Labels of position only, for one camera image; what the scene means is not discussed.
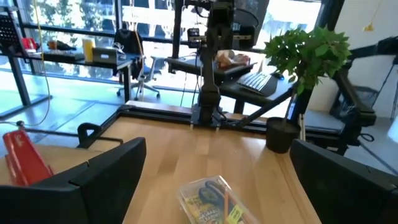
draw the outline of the red object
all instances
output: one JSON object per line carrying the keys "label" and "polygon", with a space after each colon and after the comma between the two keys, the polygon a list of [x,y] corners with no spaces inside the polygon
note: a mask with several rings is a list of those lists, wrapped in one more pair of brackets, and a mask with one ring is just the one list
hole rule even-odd
{"label": "red object", "polygon": [[6,133],[2,138],[8,151],[6,162],[14,185],[29,186],[53,176],[25,131]]}
{"label": "red object", "polygon": [[33,38],[22,38],[25,50],[33,49],[36,50],[36,43]]}

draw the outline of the black chair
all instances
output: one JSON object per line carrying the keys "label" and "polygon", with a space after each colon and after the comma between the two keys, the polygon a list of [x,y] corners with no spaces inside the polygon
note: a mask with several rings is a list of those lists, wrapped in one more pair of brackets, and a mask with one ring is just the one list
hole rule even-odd
{"label": "black chair", "polygon": [[[137,36],[139,38],[139,42],[141,45],[141,51],[144,53],[144,49],[142,46],[142,38],[136,31],[131,31],[128,29],[119,29],[114,38],[114,42],[117,42],[123,46],[123,52],[126,54],[140,54]],[[161,74],[160,70],[156,69],[156,65],[158,62],[164,61],[162,57],[150,56],[153,59],[153,63],[151,68],[145,65],[145,55],[143,55],[142,62],[134,63],[132,66],[131,76],[133,79],[136,79],[138,82],[131,85],[131,89],[137,88],[136,97],[134,100],[138,100],[138,94],[142,93],[143,89],[148,89],[156,92],[156,97],[160,97],[159,90],[156,90],[154,87],[147,85],[146,83],[151,80],[156,80],[154,77],[155,74]],[[124,88],[119,88],[116,92],[118,96],[121,95],[122,90]]]}

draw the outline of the floor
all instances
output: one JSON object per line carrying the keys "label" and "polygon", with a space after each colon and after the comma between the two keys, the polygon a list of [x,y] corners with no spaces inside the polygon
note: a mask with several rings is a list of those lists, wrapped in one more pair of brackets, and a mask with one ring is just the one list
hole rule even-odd
{"label": "floor", "polygon": [[[21,103],[14,79],[11,73],[0,72],[2,82],[0,82],[0,113]],[[31,98],[37,95],[47,94],[45,79],[33,75],[24,75],[28,92]],[[78,125],[84,122],[101,124],[106,118],[113,114],[119,105],[123,104],[123,96],[116,96],[119,85],[84,82],[79,80],[67,80],[62,78],[49,78],[49,85],[53,99],[50,102],[49,114],[46,120],[36,129],[46,129],[52,131],[63,131],[76,133]],[[161,90],[161,97],[156,98],[156,94],[149,90],[144,91],[141,100],[153,103],[162,103],[175,106],[190,107],[192,100],[197,100],[197,94],[183,93],[181,91]],[[223,111],[233,112],[234,99],[222,97],[220,106]],[[247,104],[244,114],[251,114],[259,107]],[[284,115],[287,102],[280,104],[273,110],[266,113],[265,117]],[[25,123],[32,124],[39,122],[47,110],[47,103],[43,102],[33,106],[20,114],[17,114],[7,121],[23,120]],[[341,122],[317,111],[306,113],[307,126],[321,126],[329,128],[340,128]],[[346,157],[366,164],[368,166],[383,170],[390,174],[398,175],[398,143],[393,141],[397,137],[398,128],[391,131],[387,137],[392,121],[389,119],[377,120],[375,126],[364,128],[363,133],[372,134],[374,142],[361,140],[363,147],[350,147]],[[15,130],[10,124],[0,125],[0,134]],[[60,136],[48,136],[45,134],[29,134],[31,140],[36,144],[59,145],[75,147],[78,144],[77,138],[67,138]],[[0,156],[5,154],[5,148],[0,145]]]}

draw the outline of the plastic box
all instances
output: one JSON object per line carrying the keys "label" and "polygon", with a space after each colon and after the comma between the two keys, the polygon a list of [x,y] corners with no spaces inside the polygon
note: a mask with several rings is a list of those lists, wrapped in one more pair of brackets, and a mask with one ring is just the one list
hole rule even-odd
{"label": "plastic box", "polygon": [[181,186],[178,198],[191,223],[259,223],[221,176]]}

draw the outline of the wooden table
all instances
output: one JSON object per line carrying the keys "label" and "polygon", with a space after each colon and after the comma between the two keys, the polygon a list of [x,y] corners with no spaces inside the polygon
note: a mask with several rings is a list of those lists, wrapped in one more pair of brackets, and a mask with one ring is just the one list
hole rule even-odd
{"label": "wooden table", "polygon": [[[152,103],[137,106],[175,110]],[[240,114],[228,116],[239,118]],[[236,131],[190,129],[182,124],[134,118],[119,118],[104,136],[145,137],[147,157],[125,223],[188,223],[177,200],[178,188],[204,177],[221,175],[261,223],[320,223],[295,174],[288,154],[265,148],[264,135]],[[45,160],[56,171],[72,167],[116,146],[96,141],[88,151],[39,146]],[[6,170],[2,167],[2,176]]]}

